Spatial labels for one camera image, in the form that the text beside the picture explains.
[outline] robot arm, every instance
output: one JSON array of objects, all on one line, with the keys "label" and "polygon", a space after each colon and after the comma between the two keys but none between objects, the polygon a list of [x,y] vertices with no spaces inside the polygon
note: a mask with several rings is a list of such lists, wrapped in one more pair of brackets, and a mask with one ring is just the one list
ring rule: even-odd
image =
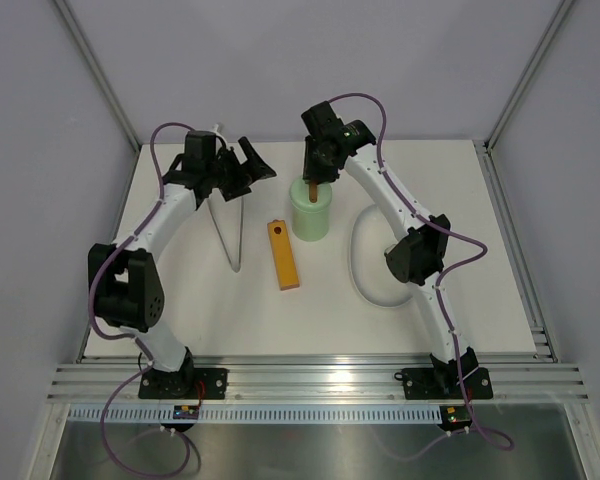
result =
[{"label": "robot arm", "polygon": [[[436,287],[444,268],[448,236],[412,215],[400,196],[416,206],[420,216],[443,229],[450,229],[449,220],[444,215],[434,217],[418,203],[387,165],[380,168],[373,146],[376,139],[363,122],[354,120],[345,125],[335,115],[329,102],[310,108],[302,114],[302,119],[309,131],[305,139],[303,178],[307,182],[332,183],[339,178],[340,171],[345,170],[378,205],[398,241],[385,252],[387,266],[397,280],[413,284],[414,298],[431,340],[433,376],[442,390],[454,390],[458,384],[456,351],[437,299]],[[385,176],[389,177],[395,189]],[[439,293],[447,305],[452,324],[457,325],[448,307],[445,291],[441,289]],[[466,337],[460,334],[457,327],[456,336],[466,379],[478,370],[478,361]]]},{"label": "robot arm", "polygon": [[246,137],[238,143],[247,157],[243,164],[232,148],[217,150],[214,133],[189,132],[184,153],[176,157],[163,177],[164,197],[151,220],[142,228],[119,235],[111,245],[94,245],[89,252],[91,285],[116,245],[133,237],[96,286],[94,311],[109,326],[140,340],[154,360],[152,375],[162,376],[162,385],[191,385],[193,362],[188,349],[165,322],[159,321],[164,292],[156,269],[158,258],[180,225],[198,210],[214,188],[229,201],[251,192],[249,186],[255,181],[276,175]]},{"label": "robot arm", "polygon": [[[359,149],[354,157],[347,160],[344,170],[365,189],[374,203],[378,206],[391,226],[396,241],[400,242],[402,239],[408,238],[411,232],[417,232],[419,229],[422,229],[425,232],[427,231],[426,225],[417,218],[411,216],[409,210],[405,208],[401,200],[387,185],[387,182],[378,170],[375,147],[367,145]],[[394,184],[398,186],[405,197],[412,203],[415,202],[415,204],[418,204],[418,201],[413,198],[388,166],[385,167],[385,172],[391,176]],[[423,206],[420,206],[419,210],[422,216],[427,218],[432,217],[431,213]],[[442,226],[448,228],[449,224],[446,217],[441,217],[442,218],[439,217],[436,220],[442,222]],[[446,247],[446,237],[440,240],[445,243],[442,248]],[[407,271],[409,268],[408,264],[413,262],[414,259],[405,258],[405,256],[408,255],[405,253],[407,251],[406,248],[403,251],[403,247],[398,243],[391,251],[386,253],[387,264],[399,281],[403,283],[412,282],[413,298],[416,300],[420,313],[424,317],[424,323],[431,340],[431,354],[436,359],[444,363],[449,363],[450,361],[455,360],[456,356],[452,337],[449,333],[449,327],[442,316],[442,312],[436,299],[435,284],[439,272],[435,271],[426,278],[424,278],[426,272],[421,274],[420,278],[415,278],[418,276],[416,273],[415,275],[412,274],[412,277],[410,278],[409,272]],[[438,256],[435,256],[435,259],[435,267],[438,267],[438,265],[442,267],[441,262],[439,264],[437,263]],[[441,293],[445,297],[445,303],[449,305],[449,302],[446,299],[446,292],[443,290]],[[456,322],[450,309],[448,309],[448,313],[455,325]],[[463,335],[459,334],[458,337],[460,341],[460,351],[465,352],[469,345]]]}]

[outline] black bracket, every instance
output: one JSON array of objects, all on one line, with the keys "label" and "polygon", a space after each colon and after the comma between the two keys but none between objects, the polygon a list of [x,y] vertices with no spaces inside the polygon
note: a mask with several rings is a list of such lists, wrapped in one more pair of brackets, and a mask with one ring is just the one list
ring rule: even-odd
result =
[{"label": "black bracket", "polygon": [[[406,400],[462,400],[459,385],[451,388],[441,386],[436,381],[436,374],[431,367],[403,368],[396,372],[394,379],[402,382]],[[491,379],[486,368],[479,367],[471,375],[465,377],[464,386],[470,400],[490,400],[493,398]]]},{"label": "black bracket", "polygon": [[[446,230],[451,228],[445,215],[432,216],[430,220]],[[422,225],[417,230],[410,228],[408,235],[390,252],[385,253],[387,266],[398,281],[422,286],[428,277],[444,268],[442,259],[447,251],[448,241],[448,235],[429,225]]]},{"label": "black bracket", "polygon": [[177,372],[151,369],[142,375],[138,398],[143,400],[199,399],[204,386],[203,399],[224,400],[229,370],[226,368],[197,368],[187,349],[187,356]]},{"label": "black bracket", "polygon": [[302,114],[309,135],[305,138],[304,170],[307,182],[333,183],[347,158],[359,148],[375,145],[376,138],[360,120],[347,123],[339,119],[329,102],[314,105]]},{"label": "black bracket", "polygon": [[470,427],[473,423],[465,405],[445,405],[440,407],[442,422],[438,425],[445,432],[454,432]]},{"label": "black bracket", "polygon": [[[448,363],[431,355],[431,367],[403,368],[393,375],[402,382],[407,400],[462,400],[458,382],[456,360]],[[486,368],[478,366],[478,359],[471,347],[460,358],[464,386],[469,399],[489,400],[493,398],[491,379]]]},{"label": "black bracket", "polygon": [[193,190],[196,208],[217,188],[226,201],[251,192],[254,182],[276,176],[258,155],[247,137],[238,139],[238,144],[247,160],[240,164],[233,148],[226,145],[216,149],[217,135],[213,132],[190,131],[184,141],[184,153],[176,156],[163,176],[166,184],[182,185]]},{"label": "black bracket", "polygon": [[[89,286],[96,273],[116,249],[96,243],[89,250]],[[127,272],[127,280],[116,275]],[[146,333],[164,308],[164,291],[153,255],[146,250],[123,250],[109,265],[96,288],[95,314],[112,327],[131,327]]]}]

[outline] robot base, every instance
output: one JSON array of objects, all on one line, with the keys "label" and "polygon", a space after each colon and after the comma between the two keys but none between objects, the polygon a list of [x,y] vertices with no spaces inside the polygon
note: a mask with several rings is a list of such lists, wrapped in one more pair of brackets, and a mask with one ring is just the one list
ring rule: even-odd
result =
[{"label": "robot base", "polygon": [[198,399],[199,382],[204,385],[203,400],[224,400],[229,370],[226,368],[194,368],[193,357],[187,355],[177,372],[151,369],[142,375],[138,398],[143,400]]},{"label": "robot base", "polygon": [[[406,400],[462,400],[459,385],[451,388],[443,386],[434,368],[404,368],[394,375],[402,382]],[[489,371],[478,368],[464,379],[464,386],[470,400],[489,400],[493,398],[493,389]]]}]

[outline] orange wooden block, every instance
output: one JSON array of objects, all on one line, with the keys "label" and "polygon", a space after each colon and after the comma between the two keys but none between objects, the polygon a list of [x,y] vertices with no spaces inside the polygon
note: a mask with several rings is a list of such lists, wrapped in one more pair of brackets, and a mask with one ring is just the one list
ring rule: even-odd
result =
[{"label": "orange wooden block", "polygon": [[284,223],[284,220],[274,220],[267,224],[267,229],[269,230],[271,251],[273,252],[273,261],[276,264],[280,290],[299,287],[300,279],[296,270],[296,262],[293,260],[287,224]]}]

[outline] white wall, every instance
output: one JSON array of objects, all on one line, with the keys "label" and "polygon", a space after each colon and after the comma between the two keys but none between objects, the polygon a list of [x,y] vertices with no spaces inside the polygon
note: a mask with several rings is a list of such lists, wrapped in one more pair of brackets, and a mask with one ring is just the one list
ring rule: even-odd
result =
[{"label": "white wall", "polygon": [[133,155],[50,3],[0,0],[0,480],[86,328],[86,259]]},{"label": "white wall", "polygon": [[559,351],[600,422],[600,0],[576,6],[496,161]]},{"label": "white wall", "polygon": [[[301,139],[304,110],[352,90],[383,100],[390,137],[486,138],[559,2],[71,3],[147,141],[169,120]],[[361,105],[375,127],[374,106]],[[363,116],[359,105],[338,111]]]}]

